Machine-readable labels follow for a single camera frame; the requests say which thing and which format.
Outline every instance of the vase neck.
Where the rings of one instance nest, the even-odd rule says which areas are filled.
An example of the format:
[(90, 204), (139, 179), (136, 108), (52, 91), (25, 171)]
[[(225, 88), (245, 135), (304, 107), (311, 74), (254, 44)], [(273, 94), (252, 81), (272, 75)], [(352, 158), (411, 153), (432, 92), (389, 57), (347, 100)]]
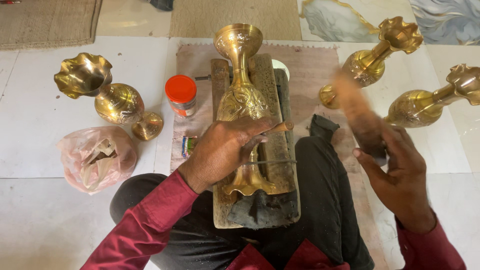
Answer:
[(442, 107), (462, 99), (455, 94), (455, 86), (453, 84), (447, 84), (446, 86), (435, 90), (432, 98), (436, 104), (441, 105)]
[(248, 78), (247, 70), (247, 54), (240, 53), (231, 55), (230, 60), (232, 61), (233, 68), (233, 81), (232, 85), (239, 84), (252, 84)]
[(390, 46), (390, 42), (386, 40), (381, 40), (380, 43), (378, 43), (371, 50), (372, 62), (370, 63), (370, 65), (375, 65), (376, 63), (385, 61), (385, 59), (387, 59), (393, 52), (394, 51)]
[(96, 99), (111, 99), (113, 95), (113, 86), (112, 84), (101, 86), (98, 94), (95, 96)]

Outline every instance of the plastic bag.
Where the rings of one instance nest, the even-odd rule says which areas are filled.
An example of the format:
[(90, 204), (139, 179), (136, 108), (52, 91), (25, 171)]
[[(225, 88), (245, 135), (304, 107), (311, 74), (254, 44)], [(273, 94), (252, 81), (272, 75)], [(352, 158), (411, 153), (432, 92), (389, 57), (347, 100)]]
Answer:
[(67, 182), (90, 195), (130, 178), (137, 162), (132, 139), (118, 126), (75, 131), (57, 148)]

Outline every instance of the doormat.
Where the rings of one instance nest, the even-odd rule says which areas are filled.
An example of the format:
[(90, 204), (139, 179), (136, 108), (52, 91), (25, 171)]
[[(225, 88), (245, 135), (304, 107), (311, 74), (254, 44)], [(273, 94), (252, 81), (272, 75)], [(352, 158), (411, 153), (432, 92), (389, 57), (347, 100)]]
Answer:
[(0, 5), (0, 50), (92, 44), (102, 0), (22, 0)]

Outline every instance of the black cloth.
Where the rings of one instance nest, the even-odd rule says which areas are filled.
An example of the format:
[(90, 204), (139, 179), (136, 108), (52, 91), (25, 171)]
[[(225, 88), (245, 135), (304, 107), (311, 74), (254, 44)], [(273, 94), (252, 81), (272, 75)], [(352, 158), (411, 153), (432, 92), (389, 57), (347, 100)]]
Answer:
[[(173, 226), (167, 247), (150, 260), (161, 270), (225, 269), (249, 243), (248, 238), (260, 242), (254, 247), (275, 269), (283, 269), (306, 238), (334, 264), (346, 261), (352, 270), (372, 270), (374, 263), (360, 236), (347, 172), (331, 137), (328, 141), (324, 137), (328, 138), (304, 137), (295, 145), (301, 206), (297, 223), (257, 231), (217, 229), (213, 194), (205, 191), (194, 201), (192, 212)], [(126, 180), (110, 205), (115, 223), (165, 178), (148, 173)]]

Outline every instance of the engraved brass vase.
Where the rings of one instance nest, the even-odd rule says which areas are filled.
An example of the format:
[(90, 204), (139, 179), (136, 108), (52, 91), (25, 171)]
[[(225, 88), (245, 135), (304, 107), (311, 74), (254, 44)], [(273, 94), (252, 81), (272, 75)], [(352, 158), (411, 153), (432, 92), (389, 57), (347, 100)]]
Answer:
[[(385, 59), (395, 51), (411, 54), (423, 41), (418, 32), (418, 25), (407, 24), (402, 17), (385, 19), (378, 25), (380, 34), (378, 43), (372, 50), (359, 50), (350, 55), (343, 64), (342, 70), (351, 75), (362, 87), (376, 83), (385, 72)], [(322, 104), (329, 109), (339, 109), (335, 100), (335, 89), (325, 85), (320, 89), (319, 97)]]
[(101, 55), (86, 52), (65, 59), (54, 80), (59, 90), (73, 98), (95, 97), (95, 109), (105, 121), (132, 125), (132, 133), (140, 140), (157, 137), (163, 128), (160, 115), (145, 111), (145, 105), (135, 88), (112, 84), (112, 65)]
[(437, 121), (443, 107), (459, 99), (480, 105), (480, 68), (460, 64), (450, 71), (445, 87), (434, 92), (412, 90), (399, 96), (390, 105), (385, 122), (405, 128), (423, 127)]
[[(263, 35), (253, 25), (234, 24), (220, 29), (214, 38), (216, 50), (232, 61), (233, 81), (223, 94), (218, 106), (217, 120), (233, 121), (242, 117), (258, 119), (266, 115), (265, 99), (248, 78), (247, 60), (258, 52)], [(258, 161), (258, 145), (253, 148), (249, 162)], [(234, 190), (243, 195), (252, 195), (263, 189), (269, 193), (274, 184), (268, 182), (261, 174), (258, 164), (242, 165), (235, 171), (232, 183), (223, 187), (227, 194)]]

